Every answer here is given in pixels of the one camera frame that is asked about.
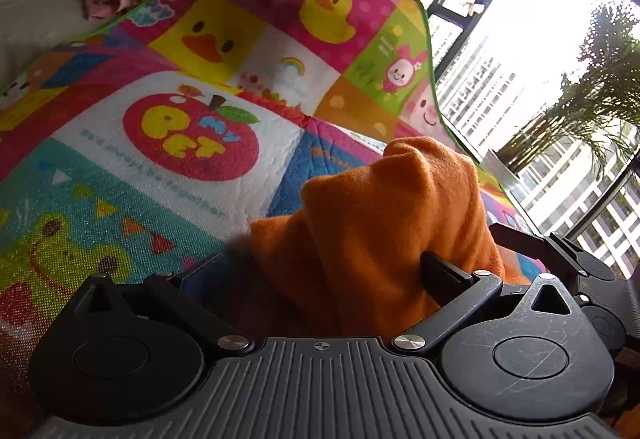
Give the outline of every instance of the cartoon frog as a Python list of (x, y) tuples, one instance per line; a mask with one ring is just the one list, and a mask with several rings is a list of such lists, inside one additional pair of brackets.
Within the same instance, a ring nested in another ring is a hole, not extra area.
[[(91, 273), (107, 273), (114, 282), (130, 275), (131, 259), (124, 248), (117, 244), (82, 248), (69, 241), (70, 230), (65, 215), (45, 213), (30, 233), (0, 253), (0, 306), (19, 292), (23, 305), (31, 295), (31, 303), (53, 318)], [(0, 307), (0, 315), (11, 312), (12, 307)]]

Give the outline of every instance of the red apple print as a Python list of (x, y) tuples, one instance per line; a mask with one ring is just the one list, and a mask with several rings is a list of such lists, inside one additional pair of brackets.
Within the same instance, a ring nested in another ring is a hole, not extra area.
[(176, 94), (154, 94), (124, 114), (131, 142), (156, 164), (202, 181), (237, 179), (254, 167), (258, 139), (251, 112), (225, 105), (214, 96), (209, 105)]
[(18, 326), (27, 322), (32, 314), (33, 303), (29, 284), (20, 282), (0, 292), (0, 319)]

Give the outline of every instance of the orange blanket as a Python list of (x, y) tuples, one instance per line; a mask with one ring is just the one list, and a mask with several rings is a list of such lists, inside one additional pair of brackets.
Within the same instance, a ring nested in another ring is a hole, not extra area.
[(433, 313), (418, 275), (425, 250), (466, 272), (529, 283), (505, 271), (471, 160), (429, 137), (395, 140), (372, 165), (311, 179), (302, 200), (293, 215), (254, 222), (251, 248), (317, 336), (388, 340)]

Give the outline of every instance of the colorful play mat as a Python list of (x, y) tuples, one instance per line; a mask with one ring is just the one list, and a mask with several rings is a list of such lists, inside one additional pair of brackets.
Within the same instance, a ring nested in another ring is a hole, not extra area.
[[(13, 382), (90, 273), (190, 268), (253, 220), (297, 210), (309, 178), (369, 164), (396, 137), (462, 151), (430, 54), (418, 0), (148, 0), (44, 54), (0, 96), (0, 361)], [(527, 229), (497, 181), (479, 180), (488, 222)], [(542, 269), (501, 253), (528, 278)]]

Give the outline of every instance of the palm plant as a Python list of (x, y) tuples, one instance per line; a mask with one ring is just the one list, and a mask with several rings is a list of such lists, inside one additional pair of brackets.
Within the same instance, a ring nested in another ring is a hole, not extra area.
[[(564, 136), (591, 149), (598, 177), (615, 152), (634, 154), (640, 138), (640, 42), (633, 29), (638, 6), (629, 0), (598, 2), (580, 46), (586, 70), (578, 80), (562, 75), (558, 101), (529, 121), (496, 155), (518, 174)], [(629, 136), (632, 125), (635, 136)]]

